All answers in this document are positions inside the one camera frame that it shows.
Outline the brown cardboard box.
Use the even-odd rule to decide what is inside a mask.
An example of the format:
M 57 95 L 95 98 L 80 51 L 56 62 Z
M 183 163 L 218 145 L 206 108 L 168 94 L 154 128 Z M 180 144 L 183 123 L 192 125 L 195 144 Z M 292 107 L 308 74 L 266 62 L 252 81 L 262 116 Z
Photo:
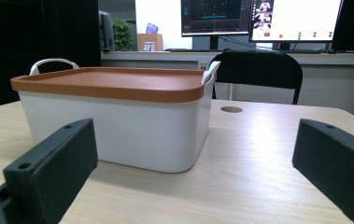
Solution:
M 163 36 L 161 34 L 138 34 L 137 35 L 137 48 L 139 51 L 144 50 L 144 45 L 146 42 L 153 42 L 155 51 L 163 50 Z

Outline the dark round table grommet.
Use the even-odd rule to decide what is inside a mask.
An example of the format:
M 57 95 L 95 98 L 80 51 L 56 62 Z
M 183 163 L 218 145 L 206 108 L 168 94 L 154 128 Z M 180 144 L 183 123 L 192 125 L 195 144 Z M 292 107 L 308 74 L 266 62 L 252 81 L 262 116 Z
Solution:
M 243 111 L 242 108 L 236 106 L 223 106 L 220 110 L 228 113 L 241 113 Z

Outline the white plastic storage box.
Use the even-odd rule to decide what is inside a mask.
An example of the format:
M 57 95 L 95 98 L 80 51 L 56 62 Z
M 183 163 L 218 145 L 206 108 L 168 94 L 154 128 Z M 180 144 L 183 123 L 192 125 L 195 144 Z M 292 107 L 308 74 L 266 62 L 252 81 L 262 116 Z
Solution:
M 196 162 L 210 120 L 213 83 L 219 68 L 201 70 L 213 76 L 204 96 L 193 102 L 163 104 L 19 92 L 25 117 L 39 143 L 64 124 L 92 119 L 98 157 L 161 173 L 181 173 Z

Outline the grey office desk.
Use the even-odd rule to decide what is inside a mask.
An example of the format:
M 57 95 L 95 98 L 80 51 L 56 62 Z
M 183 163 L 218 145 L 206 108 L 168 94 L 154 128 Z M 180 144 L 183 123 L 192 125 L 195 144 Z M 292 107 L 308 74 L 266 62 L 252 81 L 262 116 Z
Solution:
M 103 66 L 198 69 L 214 52 L 110 51 L 101 54 Z M 300 105 L 328 106 L 354 115 L 354 54 L 291 55 L 302 67 Z

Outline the black device on stand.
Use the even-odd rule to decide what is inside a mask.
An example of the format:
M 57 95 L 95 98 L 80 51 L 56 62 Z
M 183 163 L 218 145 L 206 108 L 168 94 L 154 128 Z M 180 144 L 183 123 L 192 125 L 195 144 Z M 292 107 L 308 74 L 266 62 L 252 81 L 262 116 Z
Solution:
M 102 49 L 106 51 L 113 50 L 115 47 L 115 42 L 111 15 L 107 12 L 99 10 L 98 17 Z

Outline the green potted plant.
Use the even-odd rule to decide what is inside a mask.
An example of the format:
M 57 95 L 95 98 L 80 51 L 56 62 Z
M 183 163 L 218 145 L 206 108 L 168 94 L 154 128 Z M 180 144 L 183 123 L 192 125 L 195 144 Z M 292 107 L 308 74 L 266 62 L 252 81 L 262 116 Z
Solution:
M 120 18 L 114 18 L 112 22 L 115 45 L 118 49 L 129 49 L 134 42 L 131 33 L 132 24 Z

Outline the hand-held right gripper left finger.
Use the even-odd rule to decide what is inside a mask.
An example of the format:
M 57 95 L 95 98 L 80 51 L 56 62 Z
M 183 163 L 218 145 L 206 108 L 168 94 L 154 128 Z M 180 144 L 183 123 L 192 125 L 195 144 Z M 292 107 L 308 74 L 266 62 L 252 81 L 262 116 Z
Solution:
M 9 224 L 58 224 L 97 167 L 92 119 L 64 125 L 4 169 Z

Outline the white-screen computer monitor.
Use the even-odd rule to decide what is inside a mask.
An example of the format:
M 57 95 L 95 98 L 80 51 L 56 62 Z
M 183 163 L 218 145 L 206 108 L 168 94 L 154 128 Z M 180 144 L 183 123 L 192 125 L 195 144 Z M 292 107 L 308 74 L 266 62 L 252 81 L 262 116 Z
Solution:
M 279 44 L 330 43 L 343 0 L 252 0 L 249 41 Z

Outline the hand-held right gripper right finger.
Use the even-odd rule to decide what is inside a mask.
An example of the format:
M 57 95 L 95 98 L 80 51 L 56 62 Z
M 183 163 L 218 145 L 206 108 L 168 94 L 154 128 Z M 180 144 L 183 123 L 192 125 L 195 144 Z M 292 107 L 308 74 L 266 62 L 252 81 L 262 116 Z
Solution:
M 302 119 L 292 165 L 354 222 L 353 134 Z

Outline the black folding chair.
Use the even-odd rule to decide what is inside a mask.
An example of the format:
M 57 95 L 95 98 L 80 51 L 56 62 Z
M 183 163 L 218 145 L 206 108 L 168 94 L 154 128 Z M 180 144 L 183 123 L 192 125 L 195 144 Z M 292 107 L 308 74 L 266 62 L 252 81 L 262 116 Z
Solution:
M 303 83 L 301 65 L 290 55 L 277 51 L 228 51 L 218 54 L 216 81 L 294 90 L 291 103 L 297 105 Z

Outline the black keyboard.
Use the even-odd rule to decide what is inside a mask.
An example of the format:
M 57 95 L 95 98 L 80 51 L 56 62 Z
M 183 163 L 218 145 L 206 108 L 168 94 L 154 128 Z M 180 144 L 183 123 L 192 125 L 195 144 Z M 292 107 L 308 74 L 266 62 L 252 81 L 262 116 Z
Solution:
M 288 54 L 321 54 L 328 53 L 328 50 L 324 49 L 281 49 L 281 52 Z

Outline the dark-screen computer monitor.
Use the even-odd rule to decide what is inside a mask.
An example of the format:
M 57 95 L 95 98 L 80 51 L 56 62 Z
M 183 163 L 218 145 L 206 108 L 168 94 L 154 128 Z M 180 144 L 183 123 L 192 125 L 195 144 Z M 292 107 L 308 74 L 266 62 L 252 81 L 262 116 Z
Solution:
M 181 36 L 207 36 L 217 49 L 219 37 L 247 35 L 252 0 L 180 0 Z

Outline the orange storage box lid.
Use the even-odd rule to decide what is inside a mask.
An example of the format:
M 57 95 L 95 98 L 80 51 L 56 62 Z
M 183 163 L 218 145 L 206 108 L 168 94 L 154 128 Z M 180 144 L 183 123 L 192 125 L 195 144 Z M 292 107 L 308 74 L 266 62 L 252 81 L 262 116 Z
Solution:
M 11 86 L 19 92 L 176 104 L 201 99 L 212 81 L 201 70 L 84 67 L 14 77 Z

